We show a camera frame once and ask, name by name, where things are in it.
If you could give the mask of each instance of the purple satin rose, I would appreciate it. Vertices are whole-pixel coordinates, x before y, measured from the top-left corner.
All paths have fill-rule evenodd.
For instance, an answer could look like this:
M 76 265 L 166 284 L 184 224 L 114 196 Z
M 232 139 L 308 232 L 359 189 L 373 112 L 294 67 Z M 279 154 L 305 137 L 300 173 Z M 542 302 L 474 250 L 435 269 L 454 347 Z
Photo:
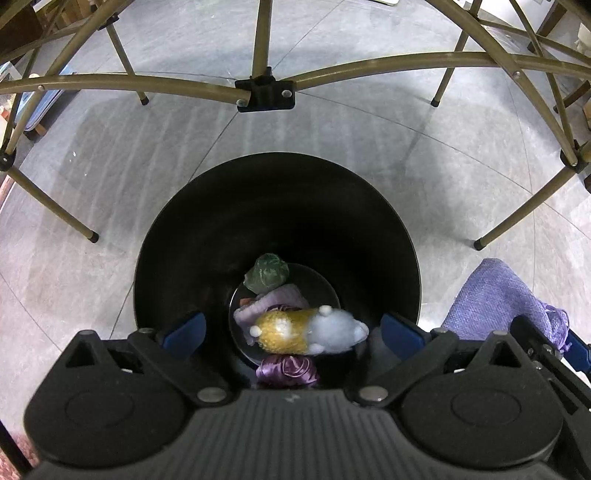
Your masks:
M 303 355 L 269 355 L 256 369 L 256 377 L 276 388 L 311 387 L 319 380 L 312 360 Z

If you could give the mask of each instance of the white plush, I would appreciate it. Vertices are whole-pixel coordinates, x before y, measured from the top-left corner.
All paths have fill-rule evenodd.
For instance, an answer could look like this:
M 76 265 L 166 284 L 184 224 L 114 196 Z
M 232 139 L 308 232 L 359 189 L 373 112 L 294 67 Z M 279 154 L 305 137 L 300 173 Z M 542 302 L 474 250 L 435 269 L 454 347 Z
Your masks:
M 368 335 L 367 325 L 349 312 L 322 305 L 308 323 L 308 355 L 346 352 Z

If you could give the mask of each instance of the stuffed toy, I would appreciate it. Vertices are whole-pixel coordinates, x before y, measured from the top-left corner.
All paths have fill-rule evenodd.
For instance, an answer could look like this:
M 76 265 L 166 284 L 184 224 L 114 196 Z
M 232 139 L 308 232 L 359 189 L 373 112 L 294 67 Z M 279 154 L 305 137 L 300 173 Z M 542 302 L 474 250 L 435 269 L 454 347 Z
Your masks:
M 250 334 L 269 353 L 319 355 L 342 353 L 363 342 L 369 328 L 344 310 L 322 305 L 319 309 L 266 312 Z
M 274 307 L 279 305 L 290 305 L 296 310 L 310 308 L 310 304 L 302 296 L 298 287 L 293 283 L 287 283 L 265 295 L 259 295 L 252 302 L 234 310 L 234 320 L 242 328 L 248 345 L 255 344 L 249 330 L 256 319 L 269 310 L 277 310 Z

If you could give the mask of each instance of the purple fabric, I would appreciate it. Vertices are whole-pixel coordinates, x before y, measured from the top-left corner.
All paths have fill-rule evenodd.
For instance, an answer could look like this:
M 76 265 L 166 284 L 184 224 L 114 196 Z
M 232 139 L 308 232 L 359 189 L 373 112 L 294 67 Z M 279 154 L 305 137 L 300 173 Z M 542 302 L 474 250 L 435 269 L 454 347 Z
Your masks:
M 493 330 L 509 330 L 513 318 L 525 315 L 556 348 L 569 334 L 569 316 L 539 301 L 498 258 L 485 258 L 468 277 L 443 327 L 461 339 L 484 340 Z
M 242 328 L 249 345 L 255 344 L 254 338 L 248 332 L 250 327 L 267 309 L 276 305 L 291 305 L 301 310 L 310 308 L 310 304 L 300 293 L 300 289 L 293 283 L 288 283 L 265 295 L 260 295 L 252 303 L 234 310 L 234 321 Z
M 312 360 L 303 355 L 269 355 L 256 369 L 260 383 L 272 387 L 311 387 L 318 382 Z

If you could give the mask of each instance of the blue gripper pad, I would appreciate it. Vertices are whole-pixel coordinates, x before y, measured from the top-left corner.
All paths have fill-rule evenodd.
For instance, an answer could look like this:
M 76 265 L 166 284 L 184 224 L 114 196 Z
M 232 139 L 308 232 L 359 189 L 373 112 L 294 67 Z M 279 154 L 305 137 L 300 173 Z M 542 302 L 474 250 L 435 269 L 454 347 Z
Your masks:
M 586 374 L 590 373 L 591 349 L 572 330 L 569 330 L 565 345 L 568 345 L 569 343 L 571 344 L 570 349 L 564 354 L 566 361 L 570 363 L 577 372 L 584 372 Z
M 206 322 L 203 313 L 189 317 L 162 338 L 162 347 L 178 359 L 189 358 L 205 340 Z
M 400 360 L 413 356 L 427 343 L 428 333 L 402 317 L 385 313 L 380 322 L 382 340 Z

